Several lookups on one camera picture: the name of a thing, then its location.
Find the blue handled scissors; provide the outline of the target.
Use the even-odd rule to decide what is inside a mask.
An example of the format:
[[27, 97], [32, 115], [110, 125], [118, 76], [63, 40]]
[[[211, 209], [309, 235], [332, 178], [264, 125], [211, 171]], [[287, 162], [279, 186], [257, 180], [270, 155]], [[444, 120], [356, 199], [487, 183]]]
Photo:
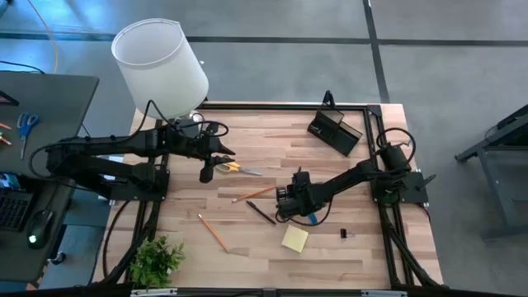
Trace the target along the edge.
[[26, 141], [34, 126], [40, 121], [36, 113], [23, 112], [19, 115], [17, 121], [17, 128], [19, 130], [19, 137], [21, 141], [20, 160], [24, 159], [26, 151]]

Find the grey side desk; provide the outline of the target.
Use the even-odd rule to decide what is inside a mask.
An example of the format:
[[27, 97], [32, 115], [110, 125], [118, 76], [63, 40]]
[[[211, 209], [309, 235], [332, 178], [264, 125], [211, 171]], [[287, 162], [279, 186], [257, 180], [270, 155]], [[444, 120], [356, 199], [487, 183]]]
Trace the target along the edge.
[[29, 169], [29, 158], [44, 145], [78, 134], [98, 83], [99, 78], [93, 76], [0, 72], [0, 93], [19, 102], [17, 106], [0, 106], [0, 122], [15, 127], [23, 112], [40, 117], [28, 137], [23, 159], [18, 129], [8, 134], [12, 145], [0, 148], [0, 172], [19, 173], [35, 181], [29, 216], [47, 205], [54, 212], [49, 241], [40, 249], [29, 247], [25, 230], [0, 231], [0, 281], [37, 281], [52, 255], [73, 189], [36, 177]]

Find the black aluminium table frame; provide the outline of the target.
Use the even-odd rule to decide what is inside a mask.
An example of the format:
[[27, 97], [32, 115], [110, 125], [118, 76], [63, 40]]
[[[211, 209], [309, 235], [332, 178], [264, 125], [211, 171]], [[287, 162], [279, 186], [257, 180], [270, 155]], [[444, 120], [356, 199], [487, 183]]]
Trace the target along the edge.
[[[202, 114], [229, 127], [224, 143], [243, 166], [261, 176], [216, 172], [199, 182], [201, 162], [178, 156], [163, 159], [171, 173], [167, 198], [161, 205], [157, 232], [178, 245], [185, 261], [172, 274], [177, 297], [238, 295], [239, 297], [300, 297], [355, 295], [362, 290], [397, 290], [392, 279], [405, 282], [408, 264], [382, 232], [380, 210], [368, 184], [338, 195], [330, 210], [322, 210], [319, 226], [308, 229], [301, 253], [281, 245], [284, 224], [272, 225], [246, 204], [253, 202], [271, 218], [275, 192], [231, 201], [272, 186], [284, 186], [298, 169], [324, 182], [368, 158], [378, 132], [396, 127], [389, 140], [404, 140], [403, 108], [397, 104], [342, 105], [345, 121], [363, 135], [347, 157], [319, 139], [307, 127], [313, 103], [206, 102]], [[226, 253], [197, 214], [202, 214], [229, 249]], [[341, 239], [340, 229], [356, 233]]]

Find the white shade silver table lamp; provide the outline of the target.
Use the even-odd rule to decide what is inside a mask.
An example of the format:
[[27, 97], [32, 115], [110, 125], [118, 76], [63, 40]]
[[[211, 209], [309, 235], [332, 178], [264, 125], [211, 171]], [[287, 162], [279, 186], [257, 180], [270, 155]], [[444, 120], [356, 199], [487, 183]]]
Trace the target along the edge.
[[115, 36], [111, 53], [143, 116], [202, 127], [192, 114], [210, 84], [179, 22], [137, 21]]

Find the black mesh desk organizer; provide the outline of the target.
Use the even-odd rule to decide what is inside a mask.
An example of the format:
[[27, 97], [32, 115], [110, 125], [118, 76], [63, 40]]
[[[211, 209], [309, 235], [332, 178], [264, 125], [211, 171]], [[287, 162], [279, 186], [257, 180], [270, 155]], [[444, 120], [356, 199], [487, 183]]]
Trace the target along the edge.
[[343, 113], [335, 107], [323, 103], [318, 108], [307, 131], [347, 157], [363, 134], [351, 127], [343, 119]]

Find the yellow sticky note pad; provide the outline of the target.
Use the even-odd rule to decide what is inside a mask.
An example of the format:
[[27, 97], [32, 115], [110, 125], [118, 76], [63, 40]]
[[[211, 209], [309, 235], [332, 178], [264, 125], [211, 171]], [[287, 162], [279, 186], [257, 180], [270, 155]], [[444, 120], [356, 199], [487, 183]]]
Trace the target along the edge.
[[307, 231], [299, 229], [293, 225], [289, 225], [285, 231], [281, 245], [293, 251], [301, 253], [309, 236]]

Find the black keyboard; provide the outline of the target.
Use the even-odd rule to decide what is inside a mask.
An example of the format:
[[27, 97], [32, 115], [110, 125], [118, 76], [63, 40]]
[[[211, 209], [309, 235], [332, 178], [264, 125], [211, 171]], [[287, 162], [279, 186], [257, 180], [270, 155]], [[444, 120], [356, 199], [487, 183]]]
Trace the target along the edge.
[[21, 232], [33, 199], [32, 193], [0, 189], [0, 231]]

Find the green potted plant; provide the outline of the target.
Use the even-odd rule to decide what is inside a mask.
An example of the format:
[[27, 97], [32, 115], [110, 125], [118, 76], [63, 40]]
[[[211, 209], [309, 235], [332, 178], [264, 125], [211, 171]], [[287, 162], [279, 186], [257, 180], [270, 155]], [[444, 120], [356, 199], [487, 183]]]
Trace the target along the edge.
[[146, 240], [130, 263], [130, 281], [134, 288], [166, 288], [172, 281], [170, 275], [178, 271], [180, 264], [186, 259], [183, 251], [184, 243], [171, 245], [167, 236], [161, 236], [153, 241]]

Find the orange pencil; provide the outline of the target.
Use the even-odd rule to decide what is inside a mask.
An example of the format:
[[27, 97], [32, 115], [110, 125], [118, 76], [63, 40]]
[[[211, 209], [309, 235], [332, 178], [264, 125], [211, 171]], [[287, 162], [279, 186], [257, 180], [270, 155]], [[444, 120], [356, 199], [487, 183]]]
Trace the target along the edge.
[[205, 217], [202, 214], [197, 214], [198, 218], [202, 222], [202, 224], [209, 230], [209, 232], [212, 234], [212, 236], [215, 238], [215, 240], [218, 242], [218, 244], [223, 248], [223, 250], [226, 253], [229, 253], [229, 249], [222, 240], [222, 238], [215, 232], [215, 230], [211, 227], [211, 225], [208, 223], [208, 221], [205, 219]]
[[241, 196], [239, 198], [235, 198], [231, 202], [232, 203], [237, 203], [237, 202], [242, 201], [242, 200], [250, 199], [250, 198], [265, 194], [265, 193], [267, 193], [269, 191], [274, 191], [275, 189], [276, 189], [276, 186], [268, 187], [266, 189], [263, 189], [263, 190], [260, 190], [260, 191], [254, 192], [254, 193], [246, 194], [246, 195]]

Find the black computer mouse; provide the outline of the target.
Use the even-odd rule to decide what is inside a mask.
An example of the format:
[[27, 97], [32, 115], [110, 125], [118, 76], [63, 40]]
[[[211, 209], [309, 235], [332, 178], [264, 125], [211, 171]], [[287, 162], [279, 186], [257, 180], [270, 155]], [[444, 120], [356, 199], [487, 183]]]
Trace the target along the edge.
[[53, 218], [54, 211], [48, 209], [39, 210], [32, 216], [26, 231], [27, 243], [31, 249], [41, 249], [47, 244]]

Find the yellow handled scissors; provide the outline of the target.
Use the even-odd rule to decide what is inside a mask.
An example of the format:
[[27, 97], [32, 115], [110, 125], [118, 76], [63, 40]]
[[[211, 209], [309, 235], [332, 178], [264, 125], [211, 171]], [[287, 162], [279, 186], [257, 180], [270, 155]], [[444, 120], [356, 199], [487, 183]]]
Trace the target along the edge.
[[245, 174], [250, 174], [254, 176], [261, 176], [260, 172], [254, 171], [247, 167], [242, 167], [235, 162], [231, 163], [221, 163], [215, 166], [221, 172], [241, 172]]

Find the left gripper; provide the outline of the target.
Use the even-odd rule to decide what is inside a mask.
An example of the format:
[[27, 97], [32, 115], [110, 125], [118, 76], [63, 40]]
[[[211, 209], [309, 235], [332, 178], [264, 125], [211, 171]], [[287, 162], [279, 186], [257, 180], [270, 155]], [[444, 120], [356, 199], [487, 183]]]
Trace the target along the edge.
[[236, 154], [220, 141], [217, 135], [220, 126], [226, 127], [218, 121], [203, 120], [186, 125], [171, 124], [165, 129], [164, 143], [169, 153], [204, 161], [199, 178], [202, 183], [212, 181], [215, 166], [234, 162], [230, 157], [213, 156], [213, 153]]

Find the grey metal cart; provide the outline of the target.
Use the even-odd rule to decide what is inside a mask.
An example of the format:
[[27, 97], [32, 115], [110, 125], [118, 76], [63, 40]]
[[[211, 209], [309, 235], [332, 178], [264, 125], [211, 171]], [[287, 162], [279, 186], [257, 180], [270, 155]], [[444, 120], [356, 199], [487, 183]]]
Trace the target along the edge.
[[482, 235], [485, 241], [528, 235], [528, 104], [490, 128], [483, 140], [455, 155], [465, 163], [477, 158], [502, 227]]

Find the silver aluminium bracket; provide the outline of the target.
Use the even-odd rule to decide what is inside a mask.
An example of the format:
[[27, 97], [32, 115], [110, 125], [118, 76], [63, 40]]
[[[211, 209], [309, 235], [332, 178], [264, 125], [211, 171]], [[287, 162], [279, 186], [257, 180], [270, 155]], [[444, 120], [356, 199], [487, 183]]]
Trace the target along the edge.
[[130, 297], [173, 297], [178, 295], [178, 288], [132, 290]]
[[408, 297], [408, 293], [397, 290], [362, 290], [361, 297]]

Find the black pen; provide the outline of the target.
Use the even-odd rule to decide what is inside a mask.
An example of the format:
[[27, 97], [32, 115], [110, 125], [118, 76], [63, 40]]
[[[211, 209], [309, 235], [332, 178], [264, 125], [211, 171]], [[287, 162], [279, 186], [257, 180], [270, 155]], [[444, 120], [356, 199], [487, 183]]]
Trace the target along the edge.
[[263, 219], [265, 219], [272, 225], [276, 225], [276, 222], [270, 216], [268, 216], [266, 213], [260, 210], [253, 202], [251, 202], [250, 200], [246, 200], [245, 202], [250, 208], [255, 210]]

